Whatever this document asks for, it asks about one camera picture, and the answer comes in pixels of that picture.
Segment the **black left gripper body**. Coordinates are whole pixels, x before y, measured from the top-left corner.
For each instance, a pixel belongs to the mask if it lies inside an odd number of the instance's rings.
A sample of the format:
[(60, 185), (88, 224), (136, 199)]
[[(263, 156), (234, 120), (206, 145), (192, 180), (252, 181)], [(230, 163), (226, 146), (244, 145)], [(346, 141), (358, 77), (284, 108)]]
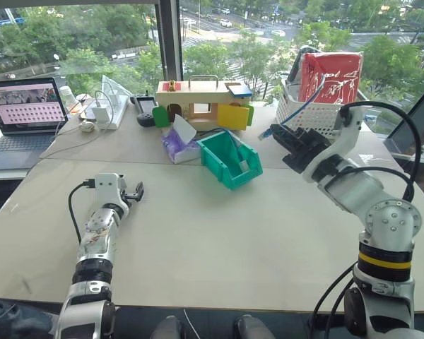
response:
[(136, 189), (134, 192), (127, 193), (126, 191), (123, 191), (121, 194), (122, 201), (130, 206), (134, 201), (139, 201), (139, 190)]

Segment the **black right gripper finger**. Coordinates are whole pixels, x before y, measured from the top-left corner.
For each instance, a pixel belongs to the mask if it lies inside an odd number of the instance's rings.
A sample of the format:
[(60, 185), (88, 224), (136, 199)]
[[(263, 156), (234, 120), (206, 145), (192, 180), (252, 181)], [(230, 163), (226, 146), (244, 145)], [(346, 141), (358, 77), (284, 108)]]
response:
[(273, 135), (273, 139), (289, 153), (294, 151), (294, 139), (286, 135)]
[(282, 124), (270, 125), (271, 135), (276, 141), (296, 141), (295, 132)]

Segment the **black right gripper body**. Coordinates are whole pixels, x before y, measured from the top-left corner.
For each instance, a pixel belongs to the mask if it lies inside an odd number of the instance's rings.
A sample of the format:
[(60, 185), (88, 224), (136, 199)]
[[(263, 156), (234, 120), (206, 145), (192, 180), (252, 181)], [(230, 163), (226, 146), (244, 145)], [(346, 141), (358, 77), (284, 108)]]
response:
[(326, 150), (331, 142), (320, 133), (311, 129), (286, 129), (288, 154), (283, 162), (295, 172), (302, 174), (313, 159)]

